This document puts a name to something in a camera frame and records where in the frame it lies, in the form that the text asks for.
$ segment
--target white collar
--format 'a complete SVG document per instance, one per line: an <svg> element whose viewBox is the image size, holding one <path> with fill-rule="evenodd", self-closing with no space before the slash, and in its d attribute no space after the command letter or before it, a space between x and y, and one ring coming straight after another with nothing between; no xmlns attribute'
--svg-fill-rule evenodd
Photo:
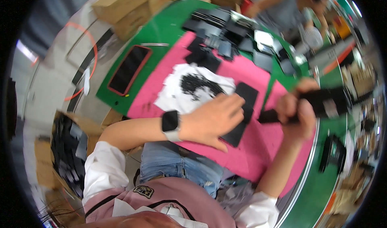
<svg viewBox="0 0 387 228"><path fill-rule="evenodd" d="M147 206L141 206L138 209L134 209L130 204L128 204L125 201L122 201L120 199L114 199L114 207L113 207L113 214L112 217L117 217L117 216L128 216L131 214L135 214L138 212L142 211L153 211L157 212L154 209L151 209ZM179 209L176 208L162 208L161 213L166 214L167 216L171 217L174 219L177 223L179 223L181 226L185 228L208 228L207 224L198 222L198 221L193 221L193 220L188 220L185 219L180 212Z"/></svg>

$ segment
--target worker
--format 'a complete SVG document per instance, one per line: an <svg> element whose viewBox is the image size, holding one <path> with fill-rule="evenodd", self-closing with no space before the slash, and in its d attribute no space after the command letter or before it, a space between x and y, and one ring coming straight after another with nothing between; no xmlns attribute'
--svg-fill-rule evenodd
<svg viewBox="0 0 387 228"><path fill-rule="evenodd" d="M312 9L321 23L319 31L325 36L328 29L324 17L327 3L328 0L258 0L244 12L244 15L254 18L278 35L281 33L286 35L298 31L299 25L305 28L314 27L309 11Z"/></svg>
<svg viewBox="0 0 387 228"><path fill-rule="evenodd" d="M76 228L274 227L277 198L316 124L312 106L304 99L298 102L297 95L318 88L315 80L306 78L293 93L278 101L282 144L254 195L234 217L214 199L223 168L203 156L181 156L166 141L197 142L227 152L219 136L243 120L244 99L239 95L217 95L191 114L176 116L176 112L167 112L162 118L130 119L110 125L85 163L82 204L86 224ZM287 124L295 114L300 122ZM129 180L124 173L122 151L142 144L140 185L125 191Z"/></svg>

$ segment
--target red phone case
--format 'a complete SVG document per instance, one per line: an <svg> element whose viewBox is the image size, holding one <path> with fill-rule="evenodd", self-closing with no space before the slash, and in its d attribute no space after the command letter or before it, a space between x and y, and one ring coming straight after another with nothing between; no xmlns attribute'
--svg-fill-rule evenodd
<svg viewBox="0 0 387 228"><path fill-rule="evenodd" d="M138 66L138 69L136 70L136 72L133 74L133 77L132 79L130 80L128 86L126 87L125 91L123 93L120 93L118 92L117 90L113 89L110 87L110 83L111 81L113 80L114 76L116 75L117 71L119 70L119 68L121 67L123 61L126 59L126 57L128 57L129 53L133 50L134 47L141 47L141 48L145 48L145 49L148 49L149 52L147 53L147 55L144 57L143 61L140 63L140 66ZM134 80L136 79L138 73L141 71L141 69L143 68L144 64L147 62L148 58L151 56L152 54L152 49L151 48L148 48L148 47L144 47L144 46L140 46L140 45L134 45L132 46L132 48L128 51L128 53L125 55L125 57L122 59L120 65L117 67L116 71L114 72L113 76L111 77L111 79L109 80L108 82L108 89L120 96L124 96L128 93L130 87L132 86Z"/></svg>

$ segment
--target watch face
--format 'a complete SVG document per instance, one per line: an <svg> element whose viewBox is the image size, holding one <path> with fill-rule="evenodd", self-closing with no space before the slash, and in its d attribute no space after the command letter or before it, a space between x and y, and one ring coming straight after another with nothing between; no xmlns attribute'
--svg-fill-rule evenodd
<svg viewBox="0 0 387 228"><path fill-rule="evenodd" d="M177 111L166 112L162 115L162 131L175 130L179 124Z"/></svg>

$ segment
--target wristwatch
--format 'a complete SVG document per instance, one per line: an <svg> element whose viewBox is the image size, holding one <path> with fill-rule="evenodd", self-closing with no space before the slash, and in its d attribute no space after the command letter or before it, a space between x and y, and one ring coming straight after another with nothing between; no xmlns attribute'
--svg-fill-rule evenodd
<svg viewBox="0 0 387 228"><path fill-rule="evenodd" d="M174 111L165 112L161 118L162 132L170 142L179 142L180 115Z"/></svg>

